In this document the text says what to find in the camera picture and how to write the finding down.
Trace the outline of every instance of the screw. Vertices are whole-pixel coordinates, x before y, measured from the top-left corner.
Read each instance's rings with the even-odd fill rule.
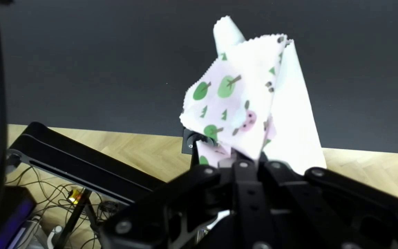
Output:
[[[320,169],[314,169],[314,170],[311,170],[311,173],[313,173],[313,175],[315,175],[315,176],[323,176],[325,173],[322,171],[322,170],[320,170]]]
[[[345,242],[342,244],[342,249],[362,249],[362,248],[352,242]]]
[[[116,225],[116,232],[119,234],[124,234],[128,233],[131,230],[131,222],[129,221],[124,221],[124,222],[119,222]]]
[[[253,249],[271,249],[270,245],[263,242],[263,241],[258,241],[254,243]]]
[[[273,163],[272,166],[273,166],[273,168],[276,168],[276,169],[281,168],[281,165],[279,163]]]

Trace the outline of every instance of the wooden floor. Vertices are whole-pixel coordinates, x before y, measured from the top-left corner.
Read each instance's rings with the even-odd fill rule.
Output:
[[[9,144],[24,128],[25,126],[9,126]],[[182,144],[180,137],[60,128],[54,130],[164,181],[175,178],[189,167],[190,156],[180,153]],[[325,148],[324,154],[330,170],[398,197],[398,154],[330,148]],[[21,165],[15,172],[8,175],[8,181],[16,178],[26,168],[26,165]],[[38,173],[41,180],[55,186],[66,183],[66,181],[46,172],[38,170]],[[22,177],[20,184],[34,181],[37,181],[37,177],[30,170]],[[27,185],[27,187],[38,202],[45,199],[37,183]],[[51,194],[54,189],[46,184],[43,184],[43,187],[47,194]],[[92,196],[93,203],[98,203],[98,198],[94,194]],[[39,205],[37,209],[42,209],[45,204]],[[58,207],[47,210],[42,221],[45,230],[49,231],[57,224],[64,225],[66,213],[67,211]],[[70,241],[73,248],[80,248],[90,238],[93,238],[93,233],[88,222],[82,222],[82,225],[72,234]],[[92,246],[93,244],[90,242],[84,248],[89,249]],[[99,246],[96,242],[94,248],[99,248]]]

